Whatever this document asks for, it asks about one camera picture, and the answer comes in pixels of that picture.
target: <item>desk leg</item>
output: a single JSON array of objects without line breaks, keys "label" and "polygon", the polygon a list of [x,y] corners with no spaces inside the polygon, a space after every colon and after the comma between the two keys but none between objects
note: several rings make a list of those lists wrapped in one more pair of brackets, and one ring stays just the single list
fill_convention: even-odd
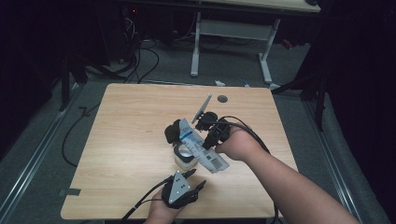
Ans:
[{"label": "desk leg", "polygon": [[270,70],[268,69],[267,57],[270,52],[271,46],[274,42],[274,38],[277,32],[277,28],[279,27],[280,19],[275,20],[274,25],[271,29],[271,32],[268,37],[267,45],[265,47],[264,53],[259,54],[260,64],[262,65],[262,75],[264,76],[264,81],[267,84],[272,83]]},{"label": "desk leg", "polygon": [[194,53],[192,54],[192,63],[191,63],[192,77],[198,77],[200,35],[201,35],[201,12],[197,12],[197,22],[195,28],[195,47],[194,47]]}]

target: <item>wire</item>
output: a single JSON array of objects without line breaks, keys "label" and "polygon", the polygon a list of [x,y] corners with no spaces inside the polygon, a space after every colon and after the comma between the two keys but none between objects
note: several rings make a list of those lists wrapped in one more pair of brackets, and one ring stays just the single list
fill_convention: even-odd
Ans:
[{"label": "wire", "polygon": [[245,125],[245,127],[247,127],[247,128],[250,129],[250,127],[249,127],[244,121],[242,121],[241,119],[239,119],[239,118],[237,118],[237,117],[234,117],[234,116],[224,116],[224,117],[222,117],[221,119],[227,119],[227,118],[236,119],[236,120],[238,120],[239,122],[241,122],[243,125]]},{"label": "wire", "polygon": [[125,214],[125,216],[121,219],[121,221],[119,222],[119,224],[125,223],[126,220],[128,219],[128,217],[129,217],[134,211],[136,211],[136,209],[137,209],[140,205],[142,205],[142,203],[146,203],[146,202],[150,201],[150,200],[146,200],[146,201],[145,201],[145,199],[150,195],[150,193],[151,193],[152,191],[154,191],[155,189],[157,189],[157,188],[160,187],[161,185],[166,184],[167,182],[171,181],[172,178],[173,178],[173,177],[170,175],[168,178],[166,178],[165,180],[163,180],[162,182],[160,182],[159,184],[157,184],[156,186],[154,186],[151,190],[149,190],[149,191],[145,194],[145,196],[143,196],[143,198],[140,199],[140,201],[137,202],[137,204],[135,204],[134,207],[131,208],[131,210],[129,210],[129,211]]},{"label": "wire", "polygon": [[134,70],[125,78],[125,80],[124,80],[124,83],[127,83],[128,82],[128,79],[129,79],[129,82],[131,82],[132,81],[132,79],[134,78],[134,74],[137,74],[137,72],[136,72],[136,70],[137,70],[137,67],[139,66],[139,64],[140,64],[140,48],[138,48],[137,49],[137,55],[138,55],[138,57],[137,57],[137,63],[136,63],[136,65],[134,66]]},{"label": "wire", "polygon": [[283,224],[282,220],[279,219],[279,209],[277,208],[276,204],[274,203],[274,218],[271,221],[271,224],[275,224],[277,221],[281,224]]},{"label": "wire", "polygon": [[193,27],[194,24],[195,24],[195,18],[196,18],[196,16],[197,16],[197,13],[195,12],[195,13],[194,13],[194,17],[192,18],[192,23],[191,23],[191,26],[190,26],[189,31],[188,31],[185,35],[183,35],[183,37],[181,37],[181,38],[179,38],[179,39],[175,39],[176,41],[178,41],[178,40],[183,40],[183,39],[188,39],[188,38],[191,38],[191,37],[195,36],[195,35],[190,35],[190,36],[188,36],[188,35],[190,34],[190,32],[191,32],[191,30],[192,30],[192,27]]},{"label": "wire", "polygon": [[206,48],[206,47],[204,47],[203,46],[203,43],[200,43],[200,48],[201,49],[206,49],[206,50],[216,50],[216,49],[219,49],[222,45],[223,45],[223,40],[224,40],[224,38],[221,38],[221,37],[206,37],[206,38],[203,38],[203,40],[206,40],[207,41],[207,44],[213,44],[213,43],[216,43],[216,42],[219,42],[219,44],[217,45],[217,46],[215,46],[214,48]]},{"label": "wire", "polygon": [[64,136],[64,141],[62,142],[62,156],[63,156],[63,158],[64,158],[64,161],[66,161],[66,162],[67,162],[69,165],[71,165],[71,166],[77,167],[76,164],[74,164],[73,162],[71,162],[71,161],[70,161],[69,159],[67,159],[67,157],[66,157],[66,154],[65,154],[65,144],[66,144],[67,138],[68,138],[69,134],[73,131],[73,129],[76,127],[76,125],[77,125],[82,119],[88,117],[88,116],[90,115],[90,113],[91,113],[95,108],[97,108],[99,105],[100,105],[100,103],[97,104],[97,105],[95,105],[95,106],[94,106],[93,108],[91,108],[88,112],[84,111],[84,112],[82,113],[81,117],[80,117],[79,119],[77,119],[77,120],[73,123],[73,125],[69,128],[69,130],[67,131],[66,135]]},{"label": "wire", "polygon": [[258,40],[249,39],[249,40],[246,40],[243,43],[238,43],[237,41],[230,40],[230,38],[224,38],[223,41],[228,43],[228,44],[233,44],[233,45],[238,45],[238,46],[245,46],[245,45],[250,45],[250,44],[254,44],[254,43],[258,42]]},{"label": "wire", "polygon": [[[126,28],[126,31],[129,31],[129,29],[131,28],[131,26],[132,26],[132,25],[134,26],[134,22],[133,22],[131,19],[129,19],[129,18],[124,18],[124,19],[127,20],[128,22],[130,22],[128,28]],[[135,32],[135,26],[134,26],[134,30],[132,31],[131,40],[134,39],[134,32]]]},{"label": "wire", "polygon": [[148,50],[150,52],[152,52],[156,57],[157,57],[157,62],[155,63],[154,67],[152,67],[145,75],[143,75],[141,78],[139,78],[137,80],[137,84],[140,84],[143,80],[144,77],[146,77],[150,72],[152,72],[158,65],[158,63],[160,62],[160,56],[152,49],[145,49]]},{"label": "wire", "polygon": [[152,202],[152,201],[163,201],[162,199],[148,199],[143,201],[142,203]]},{"label": "wire", "polygon": [[179,46],[181,46],[181,47],[188,47],[188,46],[194,45],[195,42],[194,42],[193,40],[192,40],[192,41],[189,41],[188,44],[180,44],[179,42],[186,42],[186,40],[188,40],[188,39],[190,39],[190,38],[192,38],[192,37],[193,37],[193,35],[190,36],[189,38],[185,38],[185,39],[182,39],[182,40],[178,40],[178,42],[177,42],[177,41],[174,41],[174,43],[177,44],[177,45],[179,45]]}]

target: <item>black cable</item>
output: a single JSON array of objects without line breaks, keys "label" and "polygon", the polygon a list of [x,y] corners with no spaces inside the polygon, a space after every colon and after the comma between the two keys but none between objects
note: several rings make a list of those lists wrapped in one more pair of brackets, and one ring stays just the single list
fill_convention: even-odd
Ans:
[{"label": "black cable", "polygon": [[134,74],[137,74],[136,70],[137,70],[137,67],[140,64],[140,58],[141,58],[141,56],[140,56],[140,48],[137,49],[137,55],[138,55],[137,63],[134,66],[134,70],[125,78],[124,83],[127,83],[129,79],[130,79],[129,82],[131,82],[132,79],[134,78]]},{"label": "black cable", "polygon": [[81,115],[81,117],[79,119],[77,119],[73,125],[69,128],[69,130],[67,131],[66,135],[64,136],[64,141],[62,142],[62,156],[64,157],[64,161],[66,161],[69,165],[77,167],[76,164],[74,164],[73,162],[71,162],[69,159],[67,159],[66,154],[65,154],[65,150],[64,150],[64,146],[66,144],[66,140],[67,137],[69,136],[69,134],[73,131],[73,129],[76,127],[76,125],[85,117],[87,117],[96,107],[98,107],[100,105],[97,104],[95,105],[93,108],[91,108],[88,112],[84,111],[83,114]]},{"label": "black cable", "polygon": [[160,62],[160,56],[154,50],[152,50],[152,49],[145,49],[145,50],[148,50],[148,51],[152,52],[155,56],[157,56],[157,62],[155,63],[154,67],[152,67],[145,75],[143,75],[141,78],[139,78],[137,80],[137,84],[140,84],[142,82],[143,78],[146,77],[150,72],[152,72],[157,67],[158,63]]},{"label": "black cable", "polygon": [[242,121],[241,119],[239,119],[239,118],[237,118],[237,117],[234,117],[234,116],[224,116],[224,117],[222,117],[222,118],[220,118],[220,119],[227,119],[227,118],[229,118],[229,119],[236,119],[236,120],[238,120],[239,122],[241,122],[243,125],[245,125],[245,127],[247,127],[247,128],[250,129],[250,127],[249,127],[244,121]]},{"label": "black cable", "polygon": [[[191,46],[191,45],[194,45],[194,43],[195,43],[194,40],[190,40],[192,37],[195,37],[195,36],[192,35],[192,36],[186,37],[186,38],[181,39],[181,40],[174,40],[173,43],[174,43],[174,44],[177,44],[177,45],[179,45],[179,46],[181,46],[181,47],[189,47],[189,46]],[[180,44],[180,43],[178,43],[177,41],[178,41],[178,42],[189,42],[189,44]]]},{"label": "black cable", "polygon": [[126,53],[125,57],[129,58],[129,55],[130,54],[132,54],[132,55],[131,55],[130,61],[128,62],[128,64],[125,67],[123,67],[123,68],[121,68],[119,70],[116,70],[116,71],[110,71],[109,69],[107,69],[107,68],[105,68],[103,66],[93,66],[92,65],[92,67],[95,70],[97,70],[97,71],[91,70],[88,67],[84,68],[85,71],[87,73],[95,75],[95,76],[108,76],[108,77],[113,77],[113,78],[116,78],[116,79],[122,78],[121,76],[118,76],[118,75],[121,74],[121,73],[127,72],[128,70],[130,70],[132,67],[134,67],[136,65],[136,57],[134,55],[134,52],[131,53],[131,49],[134,49],[134,47],[136,47],[137,49],[141,47],[142,41],[140,41],[139,38],[140,38],[139,34],[135,35],[133,33],[133,36],[132,36],[131,40],[127,39],[127,43],[126,43],[126,45],[127,45],[127,53]]},{"label": "black cable", "polygon": [[238,45],[238,46],[246,46],[246,45],[250,45],[250,44],[254,44],[254,43],[258,42],[258,40],[249,39],[249,40],[246,40],[244,43],[238,43],[237,41],[232,41],[232,40],[229,40],[228,38],[224,38],[223,41],[227,44]]},{"label": "black cable", "polygon": [[148,202],[153,202],[153,201],[163,201],[162,199],[148,199],[143,201],[142,203],[148,203]]},{"label": "black cable", "polygon": [[278,221],[280,224],[283,224],[282,220],[279,219],[279,209],[277,208],[277,206],[276,206],[275,203],[274,203],[274,210],[275,210],[275,211],[274,211],[275,214],[274,214],[273,220],[271,221],[271,224],[275,224],[277,221]]},{"label": "black cable", "polygon": [[166,179],[163,180],[161,183],[157,184],[157,185],[154,186],[151,190],[149,190],[149,191],[145,194],[145,196],[143,196],[143,198],[140,199],[140,201],[137,202],[137,204],[135,204],[134,207],[131,208],[131,210],[129,210],[129,211],[125,214],[125,216],[121,219],[121,221],[119,222],[119,224],[125,223],[125,221],[128,219],[128,217],[129,217],[134,211],[136,211],[136,209],[137,209],[140,205],[142,205],[142,203],[148,202],[149,200],[146,200],[146,201],[145,201],[145,199],[150,195],[150,193],[151,193],[152,191],[154,191],[155,189],[157,189],[157,188],[160,187],[161,185],[166,184],[167,182],[171,181],[172,178],[173,178],[173,177],[170,175],[168,178],[166,178]]},{"label": "black cable", "polygon": [[[200,48],[201,49],[206,49],[206,50],[216,50],[216,49],[219,49],[223,45],[223,40],[224,40],[223,38],[221,38],[221,37],[213,37],[212,39],[214,39],[214,41],[210,41],[211,40],[210,37],[203,38],[203,41],[200,42],[200,44],[199,44]],[[216,43],[216,42],[219,42],[219,44],[217,46],[215,46],[214,48],[206,48],[206,47],[203,46],[204,40],[207,41],[208,44],[213,44],[213,43]]]}]

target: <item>table top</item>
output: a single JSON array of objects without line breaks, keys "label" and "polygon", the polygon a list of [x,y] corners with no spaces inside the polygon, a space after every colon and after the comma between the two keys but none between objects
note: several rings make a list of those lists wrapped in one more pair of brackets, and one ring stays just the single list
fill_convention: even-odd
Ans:
[{"label": "table top", "polygon": [[243,5],[246,7],[268,7],[301,12],[320,12],[319,6],[310,6],[305,0],[202,0],[203,2]]},{"label": "table top", "polygon": [[[110,84],[106,88],[61,215],[65,219],[121,219],[152,187],[182,171],[164,136],[176,119],[191,122],[206,96],[206,111],[247,123],[271,153],[297,170],[272,93],[265,88]],[[225,95],[227,103],[217,98]],[[241,161],[211,174],[200,163],[188,178],[192,188],[206,180],[196,203],[179,218],[272,217],[273,201]],[[130,218],[146,218],[143,203]]]}]

